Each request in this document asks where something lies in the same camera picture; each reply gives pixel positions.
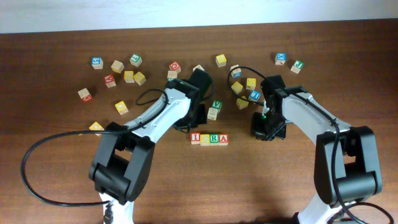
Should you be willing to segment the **green R block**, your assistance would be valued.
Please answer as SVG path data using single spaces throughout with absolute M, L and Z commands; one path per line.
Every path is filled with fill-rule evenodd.
M 220 143 L 219 134 L 210 134 L 210 145 L 218 146 Z

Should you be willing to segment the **red I block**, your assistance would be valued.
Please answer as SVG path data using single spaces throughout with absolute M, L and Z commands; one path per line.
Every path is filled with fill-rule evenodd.
M 200 144 L 201 134 L 200 133 L 190 133 L 190 142 L 191 142 L 191 144 Z

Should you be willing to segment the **yellow C block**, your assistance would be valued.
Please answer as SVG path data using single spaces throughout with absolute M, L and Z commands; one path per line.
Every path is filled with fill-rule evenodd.
M 201 146 L 209 146 L 210 145 L 210 135 L 209 134 L 201 134 L 200 135 L 200 145 Z

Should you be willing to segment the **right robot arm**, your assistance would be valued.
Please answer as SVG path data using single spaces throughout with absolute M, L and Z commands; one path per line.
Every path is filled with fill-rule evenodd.
M 316 194 L 293 223 L 333 223 L 349 208 L 365 205 L 382 190 L 374 132 L 354 127 L 320 106 L 302 86 L 287 88 L 281 76 L 261 82 L 263 111 L 252 116 L 251 134 L 261 141 L 285 139 L 296 125 L 315 145 Z

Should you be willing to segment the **red A block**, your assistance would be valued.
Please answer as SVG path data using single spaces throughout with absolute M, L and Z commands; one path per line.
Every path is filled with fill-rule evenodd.
M 229 144 L 229 135 L 228 134 L 219 134 L 219 145 L 227 146 Z

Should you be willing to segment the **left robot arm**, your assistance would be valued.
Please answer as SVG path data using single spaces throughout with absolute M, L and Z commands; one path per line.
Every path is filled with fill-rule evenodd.
M 179 131 L 205 121 L 210 75 L 197 68 L 187 80 L 173 79 L 155 103 L 124 125 L 110 123 L 102 135 L 89 178 L 104 202 L 104 223 L 132 223 L 134 202 L 150 173 L 156 142 L 170 127 Z

